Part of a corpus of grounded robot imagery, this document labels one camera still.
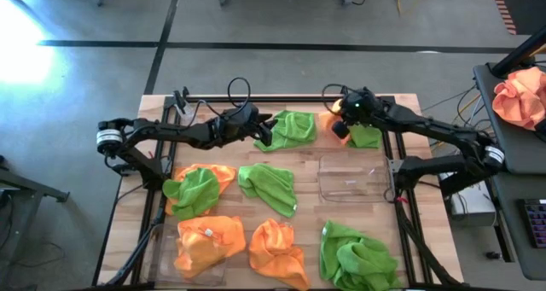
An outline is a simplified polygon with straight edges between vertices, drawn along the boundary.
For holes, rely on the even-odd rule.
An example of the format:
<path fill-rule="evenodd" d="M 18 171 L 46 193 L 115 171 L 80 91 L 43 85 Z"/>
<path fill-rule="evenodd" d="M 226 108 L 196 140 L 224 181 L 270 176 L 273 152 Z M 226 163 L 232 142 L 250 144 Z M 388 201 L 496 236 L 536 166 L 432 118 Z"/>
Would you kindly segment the silver frame bracket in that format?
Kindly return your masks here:
<path fill-rule="evenodd" d="M 399 166 L 400 166 L 399 160 L 387 161 L 387 172 L 388 172 L 388 178 L 389 178 L 391 191 L 396 190 L 395 175 L 398 173 Z"/>

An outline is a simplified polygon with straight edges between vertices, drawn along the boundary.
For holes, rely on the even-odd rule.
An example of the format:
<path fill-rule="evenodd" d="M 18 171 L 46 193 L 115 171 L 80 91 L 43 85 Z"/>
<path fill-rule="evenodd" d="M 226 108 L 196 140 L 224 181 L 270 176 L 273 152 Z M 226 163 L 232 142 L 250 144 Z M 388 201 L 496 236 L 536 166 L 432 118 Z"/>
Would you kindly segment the green microfiber towel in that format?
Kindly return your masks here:
<path fill-rule="evenodd" d="M 241 166 L 237 182 L 246 197 L 260 198 L 286 218 L 291 218 L 298 208 L 293 173 L 288 169 L 264 163 Z"/>
<path fill-rule="evenodd" d="M 163 195 L 167 198 L 166 214 L 179 221 L 205 214 L 218 203 L 219 181 L 207 168 L 188 172 L 182 181 L 165 180 Z"/>
<path fill-rule="evenodd" d="M 350 138 L 347 146 L 350 148 L 378 148 L 382 133 L 373 126 L 354 125 L 349 128 Z"/>
<path fill-rule="evenodd" d="M 265 146 L 259 140 L 254 142 L 254 146 L 262 152 L 296 148 L 311 144 L 317 139 L 317 126 L 313 113 L 283 110 L 274 119 L 276 124 L 271 129 L 270 146 Z"/>
<path fill-rule="evenodd" d="M 343 224 L 322 228 L 319 273 L 342 291 L 389 291 L 403 284 L 387 246 Z"/>

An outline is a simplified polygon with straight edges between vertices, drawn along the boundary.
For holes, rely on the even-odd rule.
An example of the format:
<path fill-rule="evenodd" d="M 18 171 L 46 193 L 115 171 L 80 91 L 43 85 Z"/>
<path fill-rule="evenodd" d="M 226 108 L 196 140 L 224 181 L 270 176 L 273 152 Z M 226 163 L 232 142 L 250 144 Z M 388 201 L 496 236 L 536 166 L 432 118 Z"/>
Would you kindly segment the orange microfiber towel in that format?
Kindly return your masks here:
<path fill-rule="evenodd" d="M 177 224 L 182 243 L 187 248 L 197 248 L 202 254 L 205 248 L 230 257 L 246 247 L 244 226 L 237 216 L 204 216 L 184 220 Z"/>
<path fill-rule="evenodd" d="M 220 195 L 228 188 L 228 186 L 235 180 L 236 169 L 230 166 L 214 165 L 214 164 L 193 164 L 187 167 L 178 167 L 175 170 L 174 176 L 171 180 L 182 181 L 183 177 L 190 171 L 193 171 L 197 168 L 207 168 L 213 171 L 219 181 L 219 197 Z"/>
<path fill-rule="evenodd" d="M 347 135 L 344 138 L 340 138 L 332 130 L 334 123 L 342 120 L 342 118 L 339 115 L 336 115 L 330 112 L 324 112 L 319 114 L 318 119 L 319 119 L 319 127 L 321 131 L 328 133 L 332 137 L 336 137 L 341 144 L 347 145 L 347 143 L 351 139 L 351 136 Z"/>
<path fill-rule="evenodd" d="M 304 252 L 294 245 L 292 225 L 266 219 L 254 231 L 248 250 L 249 264 L 258 274 L 275 278 L 298 291 L 310 288 Z"/>
<path fill-rule="evenodd" d="M 174 261 L 175 268 L 184 278 L 192 278 L 212 267 L 224 258 L 225 249 L 212 242 L 196 242 L 184 246 L 177 243 L 178 256 Z"/>

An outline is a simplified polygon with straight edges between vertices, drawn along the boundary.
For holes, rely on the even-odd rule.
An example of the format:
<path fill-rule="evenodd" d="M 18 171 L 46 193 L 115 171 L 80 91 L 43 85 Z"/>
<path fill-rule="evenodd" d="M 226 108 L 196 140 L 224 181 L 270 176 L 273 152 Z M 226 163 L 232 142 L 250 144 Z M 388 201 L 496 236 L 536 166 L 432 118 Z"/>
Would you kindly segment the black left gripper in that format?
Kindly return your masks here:
<path fill-rule="evenodd" d="M 275 126 L 273 115 L 271 113 L 259 113 L 256 116 L 255 122 L 235 122 L 234 120 L 221 119 L 218 125 L 219 139 L 222 143 L 232 143 L 243 141 L 247 137 L 251 137 L 269 147 L 272 143 L 272 128 Z"/>

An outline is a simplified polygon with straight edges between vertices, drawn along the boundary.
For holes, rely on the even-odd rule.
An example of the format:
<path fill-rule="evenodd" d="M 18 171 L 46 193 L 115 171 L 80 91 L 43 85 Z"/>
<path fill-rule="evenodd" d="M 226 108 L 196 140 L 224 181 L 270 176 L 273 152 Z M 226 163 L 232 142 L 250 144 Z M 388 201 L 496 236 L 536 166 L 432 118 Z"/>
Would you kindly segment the black computer keyboard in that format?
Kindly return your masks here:
<path fill-rule="evenodd" d="M 546 199 L 519 199 L 517 206 L 531 245 L 546 249 Z"/>

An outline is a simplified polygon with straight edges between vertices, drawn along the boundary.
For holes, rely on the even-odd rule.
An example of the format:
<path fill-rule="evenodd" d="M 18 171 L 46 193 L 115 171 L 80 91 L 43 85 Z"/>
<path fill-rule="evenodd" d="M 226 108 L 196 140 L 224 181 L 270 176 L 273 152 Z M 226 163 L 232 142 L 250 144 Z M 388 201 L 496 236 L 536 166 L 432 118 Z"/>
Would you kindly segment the white electronics box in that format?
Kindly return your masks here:
<path fill-rule="evenodd" d="M 495 227 L 498 212 L 485 181 L 453 194 L 447 200 L 450 219 L 463 227 Z"/>

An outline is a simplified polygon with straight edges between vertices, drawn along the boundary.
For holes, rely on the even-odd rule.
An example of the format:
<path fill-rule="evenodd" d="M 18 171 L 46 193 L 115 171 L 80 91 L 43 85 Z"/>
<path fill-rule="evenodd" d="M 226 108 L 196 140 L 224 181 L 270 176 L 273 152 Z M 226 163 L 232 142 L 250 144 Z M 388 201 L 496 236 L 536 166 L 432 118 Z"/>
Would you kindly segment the dark metal table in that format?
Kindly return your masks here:
<path fill-rule="evenodd" d="M 66 202 L 69 193 L 11 172 L 0 155 L 0 290 L 8 286 L 10 267 L 22 249 L 21 238 L 44 197 Z"/>

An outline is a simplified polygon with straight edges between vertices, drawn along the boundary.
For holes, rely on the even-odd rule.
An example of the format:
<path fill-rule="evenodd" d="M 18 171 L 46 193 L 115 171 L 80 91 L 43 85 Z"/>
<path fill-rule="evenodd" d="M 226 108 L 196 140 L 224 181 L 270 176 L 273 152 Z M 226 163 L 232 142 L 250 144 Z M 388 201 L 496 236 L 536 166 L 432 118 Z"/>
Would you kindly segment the dark grey side desk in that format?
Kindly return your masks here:
<path fill-rule="evenodd" d="M 505 154 L 507 170 L 513 174 L 546 175 L 546 142 L 532 131 L 504 121 L 492 108 L 494 87 L 502 80 L 491 74 L 488 65 L 474 67 L 473 74 L 497 141 Z"/>

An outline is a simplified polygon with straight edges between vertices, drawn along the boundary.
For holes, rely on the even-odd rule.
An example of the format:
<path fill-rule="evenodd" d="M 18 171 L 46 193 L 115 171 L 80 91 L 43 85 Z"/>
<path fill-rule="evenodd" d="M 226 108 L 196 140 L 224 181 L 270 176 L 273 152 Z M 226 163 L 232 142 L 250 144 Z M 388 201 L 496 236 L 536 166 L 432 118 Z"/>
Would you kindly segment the crumpled orange cloth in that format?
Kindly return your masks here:
<path fill-rule="evenodd" d="M 494 88 L 493 111 L 504 121 L 528 131 L 540 131 L 546 120 L 546 73 L 539 67 L 522 69 Z"/>

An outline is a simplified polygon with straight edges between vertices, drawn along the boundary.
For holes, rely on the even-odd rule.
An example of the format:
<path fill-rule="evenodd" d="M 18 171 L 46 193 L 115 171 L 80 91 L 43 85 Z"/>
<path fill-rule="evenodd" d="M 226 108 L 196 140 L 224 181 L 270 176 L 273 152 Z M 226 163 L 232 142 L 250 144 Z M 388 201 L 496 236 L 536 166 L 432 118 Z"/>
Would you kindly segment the black slanted floor beam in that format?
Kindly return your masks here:
<path fill-rule="evenodd" d="M 503 170 L 504 164 L 493 164 L 440 172 L 438 174 L 440 190 L 443 196 L 453 195 L 467 187 L 485 181 Z"/>

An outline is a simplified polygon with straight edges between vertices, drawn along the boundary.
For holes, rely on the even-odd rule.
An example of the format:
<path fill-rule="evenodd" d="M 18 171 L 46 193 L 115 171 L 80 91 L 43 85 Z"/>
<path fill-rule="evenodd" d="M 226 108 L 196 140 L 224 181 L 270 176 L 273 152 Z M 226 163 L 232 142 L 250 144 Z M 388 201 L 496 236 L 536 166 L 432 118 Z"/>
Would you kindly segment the clear plastic basket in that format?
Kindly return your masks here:
<path fill-rule="evenodd" d="M 226 261 L 218 261 L 200 274 L 185 278 L 174 263 L 178 257 L 177 227 L 159 224 L 153 227 L 142 262 L 141 282 L 189 287 L 220 287 L 225 284 Z"/>
<path fill-rule="evenodd" d="M 319 195 L 335 203 L 391 202 L 392 184 L 383 154 L 326 154 L 319 160 Z"/>

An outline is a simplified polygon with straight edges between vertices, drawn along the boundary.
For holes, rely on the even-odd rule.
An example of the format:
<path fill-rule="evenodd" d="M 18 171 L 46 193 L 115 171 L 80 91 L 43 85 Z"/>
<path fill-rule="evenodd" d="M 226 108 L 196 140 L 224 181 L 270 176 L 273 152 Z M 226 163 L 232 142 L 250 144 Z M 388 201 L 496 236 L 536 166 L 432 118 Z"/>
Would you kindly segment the black mat with striped edge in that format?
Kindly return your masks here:
<path fill-rule="evenodd" d="M 532 35 L 546 26 L 546 0 L 494 0 L 511 35 Z"/>

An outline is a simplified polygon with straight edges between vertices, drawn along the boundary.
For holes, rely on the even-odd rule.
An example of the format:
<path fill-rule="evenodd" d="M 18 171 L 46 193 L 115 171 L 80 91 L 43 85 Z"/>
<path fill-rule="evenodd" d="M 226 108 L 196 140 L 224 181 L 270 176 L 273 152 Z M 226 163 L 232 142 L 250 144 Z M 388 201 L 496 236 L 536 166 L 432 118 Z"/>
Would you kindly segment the dark grey keyboard desk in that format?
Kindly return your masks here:
<path fill-rule="evenodd" d="M 546 199 L 546 176 L 499 173 L 491 179 L 491 189 L 507 237 L 503 251 L 519 263 L 525 278 L 546 282 L 546 249 L 531 245 L 517 206 L 519 199 Z"/>

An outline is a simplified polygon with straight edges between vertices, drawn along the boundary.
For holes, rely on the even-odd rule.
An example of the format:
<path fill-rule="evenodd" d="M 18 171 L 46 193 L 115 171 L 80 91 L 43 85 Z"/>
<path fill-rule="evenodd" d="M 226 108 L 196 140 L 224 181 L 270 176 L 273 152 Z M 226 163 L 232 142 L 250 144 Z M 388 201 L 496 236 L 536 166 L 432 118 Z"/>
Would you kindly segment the dark desk pole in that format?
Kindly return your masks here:
<path fill-rule="evenodd" d="M 491 74 L 498 78 L 504 76 L 512 69 L 516 68 L 521 62 L 534 56 L 545 44 L 546 25 L 492 67 L 490 69 Z"/>

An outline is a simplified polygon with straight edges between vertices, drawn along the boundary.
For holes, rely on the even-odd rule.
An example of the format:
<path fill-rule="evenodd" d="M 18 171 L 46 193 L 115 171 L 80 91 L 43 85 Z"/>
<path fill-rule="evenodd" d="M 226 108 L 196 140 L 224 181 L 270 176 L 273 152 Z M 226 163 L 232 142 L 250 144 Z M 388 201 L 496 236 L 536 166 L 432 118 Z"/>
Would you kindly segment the clear plastic spray bottle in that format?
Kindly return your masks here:
<path fill-rule="evenodd" d="M 180 117 L 180 125 L 191 126 L 196 119 L 197 112 L 200 108 L 200 102 L 197 102 L 193 107 L 186 100 L 186 97 L 182 96 L 182 92 L 178 90 L 173 91 L 175 100 L 175 107 Z"/>

